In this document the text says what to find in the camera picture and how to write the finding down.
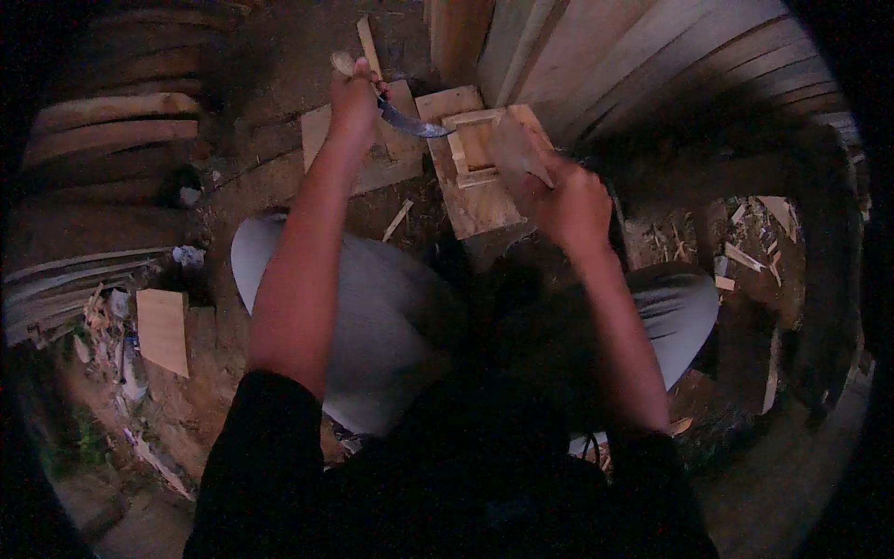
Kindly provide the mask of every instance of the curved blade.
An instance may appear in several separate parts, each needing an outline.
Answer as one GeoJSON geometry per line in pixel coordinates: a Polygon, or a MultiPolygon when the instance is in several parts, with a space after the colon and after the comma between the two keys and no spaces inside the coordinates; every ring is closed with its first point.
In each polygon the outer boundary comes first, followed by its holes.
{"type": "Polygon", "coordinates": [[[381,97],[378,99],[378,105],[382,109],[382,118],[394,128],[407,134],[413,134],[420,138],[441,138],[452,132],[443,126],[424,123],[412,116],[406,116],[381,97]]]}

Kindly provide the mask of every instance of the leg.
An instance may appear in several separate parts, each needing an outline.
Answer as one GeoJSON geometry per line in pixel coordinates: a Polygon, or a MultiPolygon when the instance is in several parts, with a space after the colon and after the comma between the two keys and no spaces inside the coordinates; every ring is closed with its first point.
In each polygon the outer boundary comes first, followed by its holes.
{"type": "MultiPolygon", "coordinates": [[[[282,216],[249,219],[233,238],[233,276],[249,314],[282,228],[282,216]]],[[[345,235],[323,410],[351,431],[385,435],[444,372],[440,350],[455,347],[465,326],[464,306],[432,270],[345,235]]]]}
{"type": "MultiPolygon", "coordinates": [[[[681,262],[637,270],[628,285],[670,389],[711,333],[716,289],[699,268],[681,262]]],[[[501,321],[489,358],[496,369],[545,394],[569,431],[586,433],[597,429],[594,342],[586,294],[578,287],[501,321]]]]}

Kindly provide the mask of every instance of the ground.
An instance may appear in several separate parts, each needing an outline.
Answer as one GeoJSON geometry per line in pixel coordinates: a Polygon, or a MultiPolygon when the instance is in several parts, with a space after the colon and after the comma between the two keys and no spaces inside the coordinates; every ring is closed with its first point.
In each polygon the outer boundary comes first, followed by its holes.
{"type": "MultiPolygon", "coordinates": [[[[203,131],[212,158],[204,166],[197,165],[206,174],[203,183],[207,191],[194,212],[192,229],[193,238],[207,246],[207,300],[215,308],[214,327],[190,338],[195,347],[204,349],[193,356],[189,379],[147,363],[150,399],[135,412],[139,415],[136,420],[154,434],[189,488],[195,488],[201,478],[247,365],[249,314],[232,279],[232,237],[243,219],[284,206],[293,193],[289,189],[258,190],[259,183],[251,177],[300,148],[300,114],[326,101],[329,53],[348,48],[353,55],[360,54],[355,23],[364,14],[370,16],[387,80],[407,79],[417,96],[441,87],[430,70],[420,2],[274,3],[252,15],[233,40],[216,77],[221,104],[203,131]],[[214,169],[222,172],[217,181],[208,179],[214,169]]],[[[412,209],[389,243],[414,257],[424,256],[450,231],[437,179],[430,162],[426,165],[421,177],[354,198],[346,229],[380,239],[403,201],[412,200],[412,209]]],[[[635,198],[625,198],[622,206],[636,205],[635,198]]],[[[783,255],[779,267],[782,286],[769,273],[758,275],[730,262],[727,276],[736,280],[738,290],[725,292],[723,297],[731,301],[746,296],[765,303],[779,312],[781,326],[797,327],[804,298],[802,240],[789,240],[760,202],[713,199],[697,207],[632,214],[622,228],[631,269],[682,259],[711,271],[713,257],[722,254],[725,241],[767,263],[766,239],[770,235],[783,255]],[[746,205],[745,216],[739,224],[732,224],[730,216],[742,204],[746,205]]],[[[547,292],[575,282],[561,252],[538,233],[512,246],[508,256],[538,269],[547,292]]],[[[760,423],[717,389],[711,379],[716,373],[716,356],[710,354],[710,347],[705,353],[669,396],[672,419],[692,418],[691,427],[678,440],[686,464],[693,469],[731,448],[742,433],[760,423]]],[[[107,389],[90,381],[79,368],[74,360],[65,376],[75,399],[87,404],[110,432],[120,435],[125,425],[114,406],[110,408],[112,398],[107,389]]],[[[321,426],[321,445],[330,464],[343,462],[350,453],[337,440],[336,431],[338,426],[333,428],[328,420],[321,426]]]]}

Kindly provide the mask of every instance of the black shirt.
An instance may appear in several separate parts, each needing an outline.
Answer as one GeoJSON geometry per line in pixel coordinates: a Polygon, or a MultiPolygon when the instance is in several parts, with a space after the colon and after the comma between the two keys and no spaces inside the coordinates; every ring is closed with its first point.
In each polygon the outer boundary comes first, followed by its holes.
{"type": "Polygon", "coordinates": [[[320,402],[248,373],[202,478],[186,557],[717,556],[667,436],[611,438],[615,480],[568,456],[511,381],[440,381],[323,472],[320,402]]]}

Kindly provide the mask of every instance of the person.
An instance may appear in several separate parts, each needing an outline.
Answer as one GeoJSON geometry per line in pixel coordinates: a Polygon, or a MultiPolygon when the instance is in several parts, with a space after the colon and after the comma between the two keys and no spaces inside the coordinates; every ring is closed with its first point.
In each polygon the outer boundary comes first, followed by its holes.
{"type": "Polygon", "coordinates": [[[544,153],[517,191],[581,285],[469,340],[430,268],[342,233],[379,118],[368,62],[290,213],[248,220],[232,267],[249,372],[208,456],[184,556],[716,556],[669,436],[667,390],[717,314],[680,263],[625,277],[598,176],[544,153]],[[324,471],[322,412],[374,435],[324,471]],[[614,468],[569,454],[604,429],[614,468]]]}

